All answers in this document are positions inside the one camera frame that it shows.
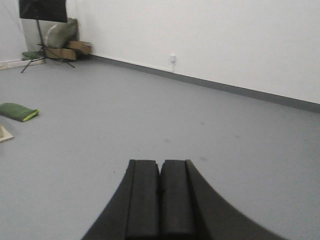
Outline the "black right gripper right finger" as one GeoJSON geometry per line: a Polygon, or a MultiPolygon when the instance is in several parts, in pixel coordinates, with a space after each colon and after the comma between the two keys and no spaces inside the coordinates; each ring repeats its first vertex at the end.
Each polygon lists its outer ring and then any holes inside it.
{"type": "Polygon", "coordinates": [[[226,201],[191,160],[166,160],[160,173],[160,239],[280,240],[226,201]]]}

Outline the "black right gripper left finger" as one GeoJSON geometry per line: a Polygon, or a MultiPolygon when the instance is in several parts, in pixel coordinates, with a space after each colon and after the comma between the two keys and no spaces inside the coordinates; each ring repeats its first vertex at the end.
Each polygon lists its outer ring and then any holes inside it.
{"type": "Polygon", "coordinates": [[[154,160],[131,159],[121,183],[84,240],[157,240],[159,169],[154,160]]]}

